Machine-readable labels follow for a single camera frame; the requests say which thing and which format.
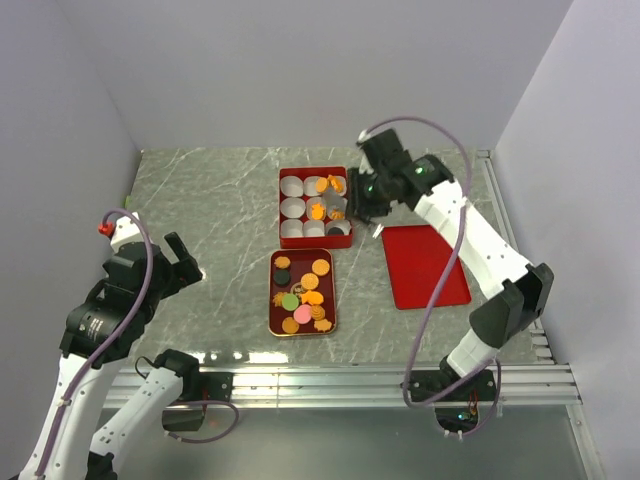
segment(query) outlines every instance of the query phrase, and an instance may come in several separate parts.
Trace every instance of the pink cookie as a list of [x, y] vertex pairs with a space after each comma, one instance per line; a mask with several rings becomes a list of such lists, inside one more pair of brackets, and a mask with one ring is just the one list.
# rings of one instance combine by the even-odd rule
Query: pink cookie
[[300, 305], [293, 312], [293, 319], [300, 325], [309, 323], [311, 321], [311, 305]]

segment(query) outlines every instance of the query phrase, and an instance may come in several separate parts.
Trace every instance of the black wire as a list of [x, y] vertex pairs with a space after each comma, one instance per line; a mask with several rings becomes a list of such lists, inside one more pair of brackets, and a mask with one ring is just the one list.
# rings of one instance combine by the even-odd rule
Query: black wire
[[149, 360], [147, 357], [142, 356], [142, 357], [138, 357], [136, 359], [136, 363], [133, 365], [133, 368], [135, 368], [136, 373], [138, 375], [140, 375], [142, 378], [144, 378], [145, 380], [147, 379], [147, 377], [149, 376], [149, 374], [147, 373], [146, 375], [144, 373], [142, 373], [139, 369], [138, 369], [138, 362], [140, 360], [144, 360], [145, 362], [147, 362], [151, 367], [155, 367], [155, 365], [153, 364], [153, 362], [151, 360]]

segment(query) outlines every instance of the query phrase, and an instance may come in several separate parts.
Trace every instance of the red cutting board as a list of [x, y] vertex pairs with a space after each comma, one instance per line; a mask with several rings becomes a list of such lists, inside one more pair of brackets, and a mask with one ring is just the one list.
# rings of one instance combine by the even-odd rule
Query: red cutting board
[[[451, 256], [451, 247], [429, 225], [386, 227], [382, 231], [382, 242], [396, 308], [426, 307]], [[436, 307], [469, 302], [471, 292], [458, 259]]]

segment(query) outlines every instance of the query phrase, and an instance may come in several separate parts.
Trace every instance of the marble tabletop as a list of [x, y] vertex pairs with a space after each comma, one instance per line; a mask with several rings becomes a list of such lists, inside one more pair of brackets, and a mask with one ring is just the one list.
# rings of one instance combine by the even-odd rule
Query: marble tabletop
[[[431, 152], [462, 176], [454, 150]], [[361, 225], [350, 249], [333, 250], [338, 327], [329, 334], [279, 338], [267, 328], [269, 257], [278, 250], [278, 170], [293, 166], [356, 166], [351, 148], [195, 148], [143, 152], [129, 208], [138, 211], [152, 239], [167, 252], [162, 236], [176, 231], [198, 260], [205, 279], [163, 301], [134, 346], [133, 357], [154, 357], [167, 348], [188, 352], [202, 363], [334, 362], [402, 363], [422, 310], [397, 310], [381, 239]], [[474, 162], [470, 194], [476, 208], [498, 227], [489, 189]], [[422, 221], [401, 206], [384, 225]], [[174, 260], [171, 253], [168, 257]], [[437, 308], [418, 360], [439, 362], [469, 328], [469, 313], [483, 297], [465, 270], [469, 305]], [[501, 352], [506, 363], [532, 363], [528, 332]]]

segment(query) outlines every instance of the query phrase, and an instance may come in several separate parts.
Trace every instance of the white wall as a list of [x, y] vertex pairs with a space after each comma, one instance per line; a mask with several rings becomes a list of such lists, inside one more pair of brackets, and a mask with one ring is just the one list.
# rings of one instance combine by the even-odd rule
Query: white wall
[[58, 3], [143, 148], [352, 145], [401, 113], [494, 147], [571, 0]]
[[523, 251], [556, 273], [545, 327], [609, 478], [640, 474], [640, 4], [576, 0], [497, 147]]
[[0, 478], [26, 463], [69, 311], [100, 275], [102, 214], [138, 152], [50, 0], [0, 3]]

